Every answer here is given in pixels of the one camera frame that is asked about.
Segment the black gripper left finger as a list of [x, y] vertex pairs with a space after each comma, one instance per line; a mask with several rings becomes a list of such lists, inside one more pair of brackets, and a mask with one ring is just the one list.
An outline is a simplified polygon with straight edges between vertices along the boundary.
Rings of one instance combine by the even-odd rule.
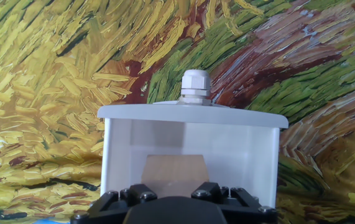
[[122, 224], [128, 211], [136, 205], [157, 200], [157, 194], [144, 184], [110, 190], [94, 201], [86, 211], [75, 212], [71, 224]]

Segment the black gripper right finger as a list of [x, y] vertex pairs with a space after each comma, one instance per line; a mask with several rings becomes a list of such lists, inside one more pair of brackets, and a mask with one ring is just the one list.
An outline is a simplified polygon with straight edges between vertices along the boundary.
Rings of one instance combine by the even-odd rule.
[[221, 187], [216, 182], [204, 182], [191, 193], [191, 197], [216, 205], [227, 223], [277, 223], [277, 210], [261, 205], [258, 197], [242, 187]]

